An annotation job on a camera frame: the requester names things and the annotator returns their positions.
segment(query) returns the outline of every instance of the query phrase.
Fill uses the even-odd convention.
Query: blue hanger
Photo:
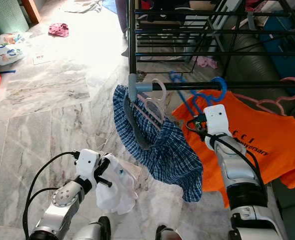
[[[177,73],[175,73],[174,71],[170,71],[170,72],[169,72],[169,77],[171,78],[171,80],[172,80],[173,83],[178,83],[178,82],[185,83],[185,82],[186,82],[185,78],[184,78],[182,75],[177,74]],[[191,92],[194,96],[198,93],[196,90],[191,90],[190,92]],[[183,96],[182,92],[181,92],[180,90],[177,90],[177,93],[178,93],[179,97],[181,98],[181,100],[183,101],[183,103],[185,104],[187,110],[189,111],[189,113],[190,113],[193,117],[195,117],[195,116],[200,115],[200,114],[203,113],[203,112],[201,111],[201,109],[199,108],[199,106],[198,106],[197,104],[193,103],[194,107],[195,107],[196,110],[198,111],[198,114],[195,114],[195,113],[193,112],[192,108],[190,107],[190,105],[187,103],[187,101],[186,101],[185,97]]]
[[[218,102],[220,102],[220,101],[222,101],[224,99],[224,97],[227,94],[227,90],[228,90],[227,84],[224,81],[224,79],[222,77],[220,77],[220,76],[216,76],[211,80],[211,82],[220,83],[221,90],[222,90],[220,96],[219,97],[214,97],[212,94],[206,95],[203,92],[199,92],[199,93],[195,94],[194,97],[193,97],[193,100],[192,100],[193,105],[197,105],[197,98],[198,97],[204,98],[208,106],[213,105],[212,101],[218,103]]]
[[[172,80],[172,82],[174,83],[177,83],[177,82],[181,82],[181,83],[185,83],[186,80],[185,78],[182,76],[182,75],[179,75],[179,74],[175,74],[174,71],[171,71],[169,73],[169,76]],[[181,93],[180,90],[177,91],[177,93],[179,94],[181,100],[183,101],[183,103],[185,104],[187,110],[190,112],[190,114],[195,117],[197,115],[201,115],[203,114],[202,110],[200,109],[200,107],[197,105],[197,98],[198,97],[201,97],[201,98],[204,98],[207,105],[208,106],[212,106],[213,102],[220,102],[224,99],[224,97],[226,96],[227,94],[227,90],[228,90],[228,87],[227,87],[227,84],[226,82],[224,81],[224,79],[222,77],[214,77],[211,82],[218,82],[220,83],[220,86],[221,86],[221,90],[222,90],[222,93],[220,94],[219,97],[214,97],[213,95],[206,95],[205,93],[203,92],[197,92],[196,90],[191,90],[190,92],[193,94],[193,99],[192,99],[192,103],[193,103],[193,106],[196,108],[196,110],[198,111],[198,114],[195,114],[192,110],[192,108],[190,107],[190,105],[187,103],[186,99],[184,98],[183,94]]]

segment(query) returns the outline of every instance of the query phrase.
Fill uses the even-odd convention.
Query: pink cloth
[[[49,26],[48,33],[50,35],[67,37],[69,36],[69,28],[65,23],[53,23]]]
[[[197,58],[197,64],[201,66],[202,68],[209,66],[213,69],[218,68],[218,63],[217,61],[214,61],[212,58],[209,58],[207,56],[194,56],[192,58],[193,61],[195,61]]]
[[[246,0],[245,10],[247,12],[254,12],[258,2],[261,2],[261,0]]]

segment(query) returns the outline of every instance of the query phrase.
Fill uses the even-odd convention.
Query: blue object
[[[117,0],[103,0],[103,7],[106,9],[110,10],[111,12],[118,14],[117,12],[117,5],[116,5]]]
[[[175,74],[174,71],[171,71],[169,73],[169,76],[172,80],[172,82],[174,83],[177,83],[177,82],[181,82],[181,83],[185,83],[186,80],[184,79],[184,77],[182,75],[178,75],[178,74]],[[203,114],[202,110],[200,109],[200,107],[198,106],[197,104],[197,98],[198,97],[201,97],[201,98],[204,98],[207,105],[208,106],[212,106],[212,101],[213,102],[220,102],[224,99],[224,97],[226,96],[227,94],[227,90],[228,90],[228,87],[227,87],[227,84],[226,82],[224,81],[224,79],[222,77],[219,77],[219,76],[216,76],[214,77],[211,82],[219,82],[220,85],[221,85],[221,90],[222,90],[222,93],[220,94],[219,97],[214,97],[213,95],[206,95],[205,93],[202,93],[202,92],[197,92],[196,90],[191,90],[190,92],[193,94],[193,99],[192,99],[192,104],[193,106],[196,108],[198,114],[195,114],[192,110],[192,108],[190,107],[190,105],[187,103],[186,99],[184,98],[183,94],[181,91],[177,91],[179,97],[181,98],[181,100],[183,101],[183,103],[185,104],[187,110],[190,112],[190,114],[192,115],[192,117],[195,117],[197,115],[201,115]]]
[[[212,106],[213,105],[212,102],[218,103],[218,102],[222,101],[225,98],[225,96],[227,94],[228,87],[227,87],[227,84],[224,81],[224,79],[222,77],[220,77],[220,76],[216,76],[211,80],[211,82],[220,83],[221,90],[222,90],[220,96],[219,97],[214,97],[212,94],[206,95],[205,93],[199,92],[199,93],[194,95],[193,100],[192,100],[192,102],[193,102],[193,104],[195,106],[197,105],[197,98],[198,97],[204,98],[208,106]]]
[[[15,74],[16,70],[0,71],[0,74]]]
[[[264,25],[264,30],[289,31],[293,30],[293,24],[289,17],[270,16]],[[259,39],[260,41],[275,39],[264,43],[264,48],[267,52],[295,52],[295,36],[288,35],[279,38],[281,36],[281,34],[260,34]],[[270,58],[273,61],[280,78],[295,77],[295,56],[270,56]],[[289,88],[287,91],[291,95],[295,95],[295,89]]]
[[[139,99],[135,104],[145,111]],[[182,187],[185,201],[198,202],[202,196],[203,167],[181,129],[166,118],[159,131],[132,105],[128,88],[123,85],[114,91],[113,107],[117,133],[132,156],[145,165],[156,180]],[[138,139],[145,142],[145,148]]]
[[[174,71],[170,71],[169,77],[170,77],[170,79],[172,80],[173,83],[178,83],[178,82],[185,83],[186,82],[185,78],[181,74],[177,74]],[[190,92],[194,96],[196,94],[198,94],[198,92],[196,90],[191,90]],[[200,109],[200,107],[197,104],[195,104],[195,102],[193,102],[193,105],[194,105],[194,107],[196,108],[196,110],[198,112],[198,114],[195,114],[193,112],[192,108],[190,107],[190,105],[187,103],[187,101],[186,101],[185,97],[183,96],[182,92],[180,90],[178,90],[177,93],[178,93],[179,97],[181,98],[181,100],[183,101],[183,103],[186,106],[189,113],[192,115],[192,117],[195,117],[195,116],[200,115],[200,114],[203,113],[202,110]]]

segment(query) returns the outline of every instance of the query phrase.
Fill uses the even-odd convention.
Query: pink hanger
[[[167,89],[163,82],[161,82],[158,79],[153,79],[152,83],[158,83],[161,86],[162,89],[162,97],[161,98],[151,98],[151,97],[143,97],[142,95],[138,94],[137,98],[140,99],[145,109],[162,125],[165,119],[165,100],[167,97]],[[149,109],[148,103],[152,103],[156,106],[160,113],[160,117],[157,116],[152,110]],[[135,103],[132,103],[132,105],[148,120],[150,121],[159,131],[161,128],[144,112],[142,109],[140,109]]]
[[[142,95],[138,94],[137,98],[140,99],[144,103],[145,109],[162,125],[166,116],[165,113],[165,102],[167,97],[167,89],[163,82],[161,82],[159,79],[154,78],[152,80],[152,83],[158,83],[162,89],[162,96],[161,98],[151,98],[151,97],[143,97]],[[157,116],[150,108],[149,103],[153,104],[160,116]]]
[[[282,81],[282,82],[283,81],[293,81],[293,82],[295,82],[295,77],[292,77],[292,76],[285,77],[285,78],[282,78],[280,81]],[[266,111],[268,113],[277,114],[276,112],[271,111],[270,109],[262,106],[262,104],[264,104],[264,103],[274,104],[274,105],[276,105],[279,108],[280,115],[282,115],[282,116],[287,116],[287,115],[285,114],[284,108],[280,104],[280,101],[281,100],[285,100],[285,101],[295,100],[295,95],[294,96],[280,96],[275,101],[274,100],[271,100],[271,99],[256,100],[256,99],[254,99],[252,97],[244,96],[242,94],[237,94],[237,93],[233,93],[233,95],[236,96],[237,98],[249,100],[249,101],[255,103],[258,108],[260,108],[260,109],[262,109],[262,110],[264,110],[264,111]]]

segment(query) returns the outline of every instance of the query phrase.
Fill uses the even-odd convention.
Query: plastic bag
[[[7,65],[24,58],[25,37],[22,33],[0,35],[0,65]]]
[[[126,214],[133,209],[138,198],[134,190],[136,180],[115,156],[108,154],[104,157],[110,160],[110,164],[101,177],[112,182],[112,186],[97,184],[96,204],[106,212]]]

